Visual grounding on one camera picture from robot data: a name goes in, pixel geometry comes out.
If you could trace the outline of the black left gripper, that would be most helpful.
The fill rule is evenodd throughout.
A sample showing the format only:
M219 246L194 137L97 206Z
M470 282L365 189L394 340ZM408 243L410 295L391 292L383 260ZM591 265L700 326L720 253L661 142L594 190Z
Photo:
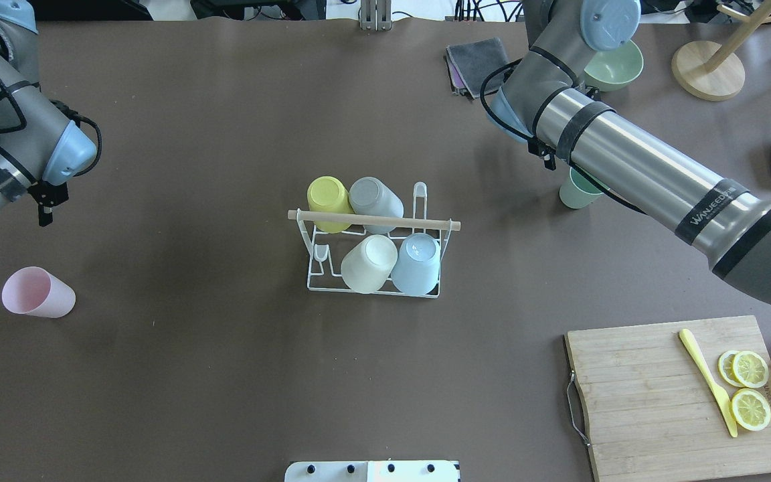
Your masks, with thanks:
M37 204L37 218L40 228L54 222L53 210L68 201L68 184L51 184L39 181L27 189L28 194Z

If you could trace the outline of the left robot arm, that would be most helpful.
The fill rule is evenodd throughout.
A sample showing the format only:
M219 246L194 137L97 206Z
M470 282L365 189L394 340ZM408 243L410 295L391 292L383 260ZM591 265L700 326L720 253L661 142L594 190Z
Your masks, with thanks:
M97 165L90 119L51 100L39 83L39 31L27 1L0 1L0 210L28 195L39 225L68 200L67 183Z

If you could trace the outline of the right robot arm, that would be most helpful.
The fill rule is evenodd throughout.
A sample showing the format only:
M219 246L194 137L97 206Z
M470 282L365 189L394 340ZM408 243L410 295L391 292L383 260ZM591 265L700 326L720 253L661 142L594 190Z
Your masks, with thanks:
M529 51L508 64L489 118L529 152L556 159L623 196L709 259L716 277L771 305L771 201L622 118L579 91L600 51L630 40L637 1L525 1Z

